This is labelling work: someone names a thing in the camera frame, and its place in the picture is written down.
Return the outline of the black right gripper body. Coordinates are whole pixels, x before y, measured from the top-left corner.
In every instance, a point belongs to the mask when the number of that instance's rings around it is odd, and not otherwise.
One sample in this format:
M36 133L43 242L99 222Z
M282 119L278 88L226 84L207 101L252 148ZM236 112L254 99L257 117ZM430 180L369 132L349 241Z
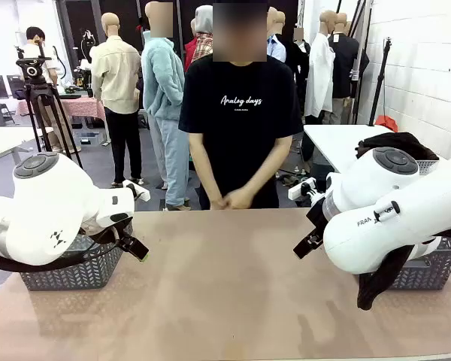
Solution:
M314 232L318 236L323 236L325 227L328 224L328 220L322 210L324 201L325 198L321 198L314 205L311 205L311 208L306 215L307 219L314 225Z

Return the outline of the person's right forearm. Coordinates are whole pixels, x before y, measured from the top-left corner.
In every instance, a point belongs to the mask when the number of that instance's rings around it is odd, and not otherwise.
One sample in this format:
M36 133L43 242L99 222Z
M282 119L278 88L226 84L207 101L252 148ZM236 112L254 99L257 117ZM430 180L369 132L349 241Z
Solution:
M222 194L219 190L213 170L210 164L207 151L203 143L203 135L199 133L189 134L189 148L196 173L201 181L201 185L211 202L219 201Z

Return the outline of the person's left forearm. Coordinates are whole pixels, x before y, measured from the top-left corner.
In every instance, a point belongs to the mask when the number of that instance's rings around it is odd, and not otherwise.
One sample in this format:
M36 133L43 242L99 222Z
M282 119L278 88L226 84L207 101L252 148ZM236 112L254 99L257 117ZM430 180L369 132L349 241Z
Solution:
M292 145L292 136L277 138L271 152L259 167L258 171L244 186L244 189L254 197L266 183L275 176L285 159L287 158Z

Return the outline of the person's right hand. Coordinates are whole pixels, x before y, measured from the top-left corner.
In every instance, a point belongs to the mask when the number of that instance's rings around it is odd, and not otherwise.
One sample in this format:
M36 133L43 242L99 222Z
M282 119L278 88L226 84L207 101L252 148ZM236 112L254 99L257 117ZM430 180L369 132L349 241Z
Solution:
M220 191L217 191L217 192L213 191L213 192L207 194L207 197L209 198L211 210L224 210L224 209L227 209L229 206L227 199L222 197L222 194Z

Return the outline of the grey plastic woven basket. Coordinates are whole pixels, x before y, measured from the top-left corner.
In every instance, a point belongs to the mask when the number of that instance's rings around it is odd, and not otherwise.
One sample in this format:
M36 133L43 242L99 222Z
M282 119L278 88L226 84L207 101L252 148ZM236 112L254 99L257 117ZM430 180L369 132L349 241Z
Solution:
M123 251L112 244L95 243L78 235L62 258L85 253L89 260L59 270L20 273L29 291L91 290L104 287L110 280Z
M428 244L411 248L409 258L397 273L389 290L442 290L451 274L451 238L436 237Z

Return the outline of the large white table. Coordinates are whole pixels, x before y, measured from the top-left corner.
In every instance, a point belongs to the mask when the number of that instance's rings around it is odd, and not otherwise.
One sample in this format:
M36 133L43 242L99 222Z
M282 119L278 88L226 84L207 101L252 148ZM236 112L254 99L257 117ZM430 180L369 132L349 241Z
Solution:
M383 126L314 125L304 130L337 173L351 183L402 186L429 175L436 180L451 177L451 161L439 159L433 172L420 176L417 160L393 147L377 147L357 159L355 148L361 140L392 132Z

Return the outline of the person in black t-shirt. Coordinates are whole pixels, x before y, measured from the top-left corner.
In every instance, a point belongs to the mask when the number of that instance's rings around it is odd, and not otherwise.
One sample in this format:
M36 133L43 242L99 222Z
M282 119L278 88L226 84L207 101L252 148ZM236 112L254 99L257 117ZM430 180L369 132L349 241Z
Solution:
M267 54L268 9L268 0L214 0L213 52L185 75L179 127L203 135L224 198L247 184L277 138L302 129L292 70ZM210 210L201 181L199 203ZM274 176L249 209L278 205Z

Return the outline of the red cloth object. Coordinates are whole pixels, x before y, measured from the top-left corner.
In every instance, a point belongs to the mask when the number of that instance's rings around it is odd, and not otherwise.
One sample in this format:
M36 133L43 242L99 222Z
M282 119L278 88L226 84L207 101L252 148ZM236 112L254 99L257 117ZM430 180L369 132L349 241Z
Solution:
M377 126L386 127L387 129L391 130L392 132L398 132L398 124L395 122L394 119L392 119L389 116L379 115L375 121L375 124Z

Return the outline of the light grey mesh basket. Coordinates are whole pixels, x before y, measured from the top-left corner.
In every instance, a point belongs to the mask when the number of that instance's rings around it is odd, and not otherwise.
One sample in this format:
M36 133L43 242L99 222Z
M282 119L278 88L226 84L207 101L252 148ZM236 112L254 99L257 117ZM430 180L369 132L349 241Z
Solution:
M417 160L417 165L419 168L419 175L426 176L427 174L433 172L438 164L439 160Z

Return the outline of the table with pink cloth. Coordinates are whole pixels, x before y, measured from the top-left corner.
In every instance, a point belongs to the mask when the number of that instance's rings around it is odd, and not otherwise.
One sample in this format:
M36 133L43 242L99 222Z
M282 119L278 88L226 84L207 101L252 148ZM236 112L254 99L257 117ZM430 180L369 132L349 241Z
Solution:
M104 107L95 98L80 97L77 99L61 99L63 110L72 117L93 117L106 120Z

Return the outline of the black light stand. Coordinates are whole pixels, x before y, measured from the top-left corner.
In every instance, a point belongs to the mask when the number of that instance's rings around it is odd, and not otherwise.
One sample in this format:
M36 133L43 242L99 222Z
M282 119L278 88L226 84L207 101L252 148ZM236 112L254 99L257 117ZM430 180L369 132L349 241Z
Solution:
M387 63L387 58L389 55L389 51L392 45L392 40L390 37L386 37L384 39L384 44L383 44L383 58L382 58L382 62L380 65L380 72L377 76L377 85L376 85L376 89L374 92L374 98L373 98L373 102L372 102L372 106L371 106L371 113L369 116L369 121L368 121L368 125L369 126L373 126L374 122L375 122L375 116L376 116L376 111L377 111L377 105L378 105L378 101L380 98L380 92L382 89L382 85L383 85L383 81L384 81L384 77L385 77L385 70L386 70L386 63Z

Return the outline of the small white table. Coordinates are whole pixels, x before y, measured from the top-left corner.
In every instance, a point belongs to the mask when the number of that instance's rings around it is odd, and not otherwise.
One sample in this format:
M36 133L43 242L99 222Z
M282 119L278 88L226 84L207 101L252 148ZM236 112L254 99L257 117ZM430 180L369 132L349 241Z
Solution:
M32 147L24 147L23 144L35 140L32 127L4 126L0 127L0 158L12 155L14 163L18 165L22 159L20 154L31 156L37 153Z

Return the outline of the mannequin in cream jacket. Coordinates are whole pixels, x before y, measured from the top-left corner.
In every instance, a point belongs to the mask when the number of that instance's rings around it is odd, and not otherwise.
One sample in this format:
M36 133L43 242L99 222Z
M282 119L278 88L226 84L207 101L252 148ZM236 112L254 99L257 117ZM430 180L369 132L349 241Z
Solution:
M141 56L120 36L120 19L111 12L101 15L107 40L92 54L92 91L104 107L114 159L112 187L121 187L124 177L125 153L129 154L130 178L137 184L141 177L141 141L138 128L140 92L136 89Z

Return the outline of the mannequin in pale blue shirt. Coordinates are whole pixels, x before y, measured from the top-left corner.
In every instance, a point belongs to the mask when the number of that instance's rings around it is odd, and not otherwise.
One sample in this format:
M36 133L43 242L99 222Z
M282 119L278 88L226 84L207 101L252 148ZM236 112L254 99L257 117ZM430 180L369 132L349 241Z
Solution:
M267 54L281 62L285 62L286 48L277 39L276 32L274 30L277 16L277 9L274 7L269 7L267 16Z

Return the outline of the mannequin with plaid scarf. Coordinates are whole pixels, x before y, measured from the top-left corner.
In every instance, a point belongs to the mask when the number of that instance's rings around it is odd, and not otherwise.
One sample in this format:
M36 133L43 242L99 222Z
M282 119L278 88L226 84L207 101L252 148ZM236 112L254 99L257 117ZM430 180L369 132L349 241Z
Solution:
M213 52L213 6L201 5L195 10L196 46L192 62Z

